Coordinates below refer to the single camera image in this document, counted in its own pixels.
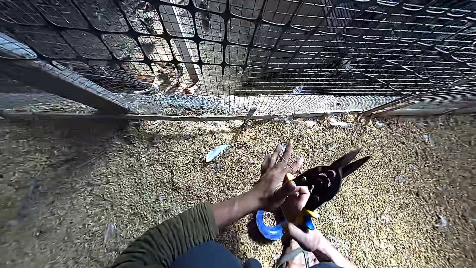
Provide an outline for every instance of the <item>ground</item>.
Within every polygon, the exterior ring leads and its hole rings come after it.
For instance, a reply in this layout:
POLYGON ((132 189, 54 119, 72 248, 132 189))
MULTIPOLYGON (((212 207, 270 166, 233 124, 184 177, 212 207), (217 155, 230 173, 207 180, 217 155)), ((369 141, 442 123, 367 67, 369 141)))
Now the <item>ground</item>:
MULTIPOLYGON (((0 263, 4 267, 104 267, 149 227, 200 202, 249 190, 265 154, 292 141, 302 171, 361 147, 371 155, 318 209, 315 224, 359 267, 474 267, 476 122, 327 119, 242 122, 1 121, 0 263), (231 147, 218 159, 205 155, 231 147)), ((218 240, 240 259, 272 267, 246 216, 218 240)))

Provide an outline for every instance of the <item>tin snips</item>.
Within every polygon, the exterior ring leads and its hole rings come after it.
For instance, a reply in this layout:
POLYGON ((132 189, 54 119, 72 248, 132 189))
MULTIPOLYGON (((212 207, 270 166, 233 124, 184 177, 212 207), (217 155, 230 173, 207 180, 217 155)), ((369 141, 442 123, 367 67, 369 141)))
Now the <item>tin snips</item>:
POLYGON ((294 177, 291 173, 286 174, 286 179, 293 180, 296 186, 307 186, 311 193, 304 209, 297 219, 292 220, 297 225, 314 230, 312 218, 316 218, 315 210, 323 203, 331 200, 339 191, 342 179, 361 167, 370 156, 366 156, 354 162, 352 161, 360 149, 352 151, 339 158, 331 165, 322 165, 309 169, 303 174, 294 177))

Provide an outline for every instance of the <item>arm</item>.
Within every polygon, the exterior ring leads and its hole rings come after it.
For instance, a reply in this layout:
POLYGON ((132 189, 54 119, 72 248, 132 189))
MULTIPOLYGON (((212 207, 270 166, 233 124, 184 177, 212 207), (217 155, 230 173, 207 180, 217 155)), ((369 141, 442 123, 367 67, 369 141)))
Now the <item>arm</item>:
POLYGON ((261 177, 250 191, 232 199, 212 205, 218 227, 226 226, 257 210, 273 210, 278 208, 286 197, 296 192, 293 181, 283 184, 286 173, 295 173, 303 163, 303 159, 286 168, 291 156, 292 144, 277 162, 281 146, 276 146, 272 155, 267 155, 261 164, 261 177))
POLYGON ((215 239, 217 233, 213 210, 209 203, 202 203, 150 228, 129 244, 112 267, 169 267, 177 256, 215 239))
POLYGON ((258 209, 279 207, 295 184, 283 185, 285 174, 299 169, 302 159, 290 168, 286 164, 291 155, 288 144, 282 160, 276 163, 280 146, 273 155, 267 155, 261 165, 261 177, 248 192, 210 206, 197 205, 188 211, 150 228, 132 242, 115 260, 113 268, 170 267, 170 264, 188 249, 214 240, 218 228, 239 220, 258 209))
POLYGON ((312 251, 316 256, 324 254, 340 267, 355 268, 355 266, 338 252, 317 229, 304 232, 292 223, 288 223, 284 227, 286 233, 295 239, 303 249, 312 251))

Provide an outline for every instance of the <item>pants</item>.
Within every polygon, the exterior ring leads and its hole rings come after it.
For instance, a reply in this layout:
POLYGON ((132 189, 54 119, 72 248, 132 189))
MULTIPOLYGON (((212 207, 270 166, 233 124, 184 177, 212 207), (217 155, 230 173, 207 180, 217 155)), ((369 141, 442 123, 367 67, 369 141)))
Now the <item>pants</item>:
MULTIPOLYGON (((241 261, 221 244, 209 241, 191 248, 180 255, 170 268, 262 268, 257 259, 249 259, 241 265, 241 261)), ((311 268, 338 268, 330 262, 322 262, 311 268)))

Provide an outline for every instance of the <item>person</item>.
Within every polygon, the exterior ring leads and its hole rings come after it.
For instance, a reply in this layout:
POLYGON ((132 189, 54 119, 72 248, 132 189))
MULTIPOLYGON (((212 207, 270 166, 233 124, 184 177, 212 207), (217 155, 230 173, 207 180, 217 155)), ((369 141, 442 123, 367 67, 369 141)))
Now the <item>person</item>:
MULTIPOLYGON (((115 260, 113 268, 260 268, 256 259, 243 265, 221 244, 214 241, 218 230, 257 210, 281 208, 287 217, 296 217, 309 199, 305 186, 285 181, 303 163, 300 158, 288 164, 292 144, 279 157, 281 146, 261 164, 261 177, 253 188, 239 196, 210 205, 202 203, 150 228, 133 241, 115 260)), ((283 254, 278 267, 354 267, 317 231, 303 231, 284 224, 283 254)))

